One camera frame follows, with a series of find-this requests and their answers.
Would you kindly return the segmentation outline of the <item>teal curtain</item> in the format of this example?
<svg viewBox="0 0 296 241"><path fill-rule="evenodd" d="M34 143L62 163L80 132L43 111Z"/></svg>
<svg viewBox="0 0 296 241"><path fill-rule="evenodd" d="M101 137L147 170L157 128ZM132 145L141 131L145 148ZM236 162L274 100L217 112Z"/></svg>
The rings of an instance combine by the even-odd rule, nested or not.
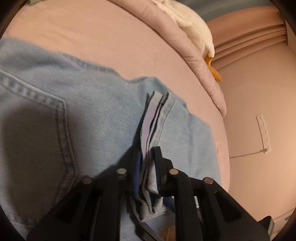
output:
<svg viewBox="0 0 296 241"><path fill-rule="evenodd" d="M269 0L184 0L179 2L191 8L206 22L242 9L273 6Z"/></svg>

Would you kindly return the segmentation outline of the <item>white wall power strip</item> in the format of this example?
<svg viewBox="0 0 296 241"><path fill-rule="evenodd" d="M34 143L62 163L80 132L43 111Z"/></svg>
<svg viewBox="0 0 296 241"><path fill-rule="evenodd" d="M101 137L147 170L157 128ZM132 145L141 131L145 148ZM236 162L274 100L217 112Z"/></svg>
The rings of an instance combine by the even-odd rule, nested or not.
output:
<svg viewBox="0 0 296 241"><path fill-rule="evenodd" d="M270 139L267 131L267 125L264 119L264 116L262 114L256 116L259 131L260 131L260 136L262 140L262 145L263 145L263 152L267 153L271 151L271 145L270 145Z"/></svg>

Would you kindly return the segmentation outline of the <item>mauve quilted duvet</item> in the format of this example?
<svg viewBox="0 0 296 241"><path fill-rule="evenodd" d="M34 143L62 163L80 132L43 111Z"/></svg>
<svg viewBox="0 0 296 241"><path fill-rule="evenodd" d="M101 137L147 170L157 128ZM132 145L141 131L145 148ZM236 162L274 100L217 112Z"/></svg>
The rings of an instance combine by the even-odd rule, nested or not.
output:
<svg viewBox="0 0 296 241"><path fill-rule="evenodd" d="M171 17L159 9L152 1L113 1L156 31L184 59L210 95L222 116L227 108L222 90L214 79L201 52L187 37L186 33L173 22Z"/></svg>

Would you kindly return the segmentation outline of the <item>white goose plush toy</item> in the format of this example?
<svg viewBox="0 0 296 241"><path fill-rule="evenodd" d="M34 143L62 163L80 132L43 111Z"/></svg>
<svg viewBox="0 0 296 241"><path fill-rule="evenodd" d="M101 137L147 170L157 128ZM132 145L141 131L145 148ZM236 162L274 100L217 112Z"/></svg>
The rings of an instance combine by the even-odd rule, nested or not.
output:
<svg viewBox="0 0 296 241"><path fill-rule="evenodd" d="M201 52L215 80L221 81L221 75L211 66L212 59L215 56L215 48L212 33L206 22L191 8L177 1L153 1L153 3L169 15L186 33L188 38Z"/></svg>

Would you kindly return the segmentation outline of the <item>pink bed sheet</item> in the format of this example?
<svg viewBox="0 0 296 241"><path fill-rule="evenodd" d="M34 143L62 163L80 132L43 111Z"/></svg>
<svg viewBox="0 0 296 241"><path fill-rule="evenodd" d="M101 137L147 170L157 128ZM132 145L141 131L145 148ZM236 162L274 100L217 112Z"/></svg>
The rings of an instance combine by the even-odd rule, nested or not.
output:
<svg viewBox="0 0 296 241"><path fill-rule="evenodd" d="M159 78L191 113L210 125L224 189L230 162L219 84L206 88L185 60L152 28L110 1L40 1L24 6L5 37L67 53L116 70L123 78Z"/></svg>

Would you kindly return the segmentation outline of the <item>pink curtain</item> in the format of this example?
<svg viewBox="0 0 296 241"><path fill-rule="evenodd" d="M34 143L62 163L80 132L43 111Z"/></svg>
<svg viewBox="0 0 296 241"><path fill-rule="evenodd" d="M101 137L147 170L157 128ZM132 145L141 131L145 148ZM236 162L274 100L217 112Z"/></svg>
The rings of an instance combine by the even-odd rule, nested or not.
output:
<svg viewBox="0 0 296 241"><path fill-rule="evenodd" d="M285 20L274 6L234 11L208 21L207 25L213 36L212 65L216 70L287 40Z"/></svg>

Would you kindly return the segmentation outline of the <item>light blue denim pants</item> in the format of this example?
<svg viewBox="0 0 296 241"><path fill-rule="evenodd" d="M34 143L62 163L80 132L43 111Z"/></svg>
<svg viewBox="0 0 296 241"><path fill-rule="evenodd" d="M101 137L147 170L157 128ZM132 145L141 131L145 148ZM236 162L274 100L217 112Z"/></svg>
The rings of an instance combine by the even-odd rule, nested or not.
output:
<svg viewBox="0 0 296 241"><path fill-rule="evenodd" d="M1 206L24 237L83 177L160 146L188 176L220 170L210 126L154 77L1 40Z"/></svg>

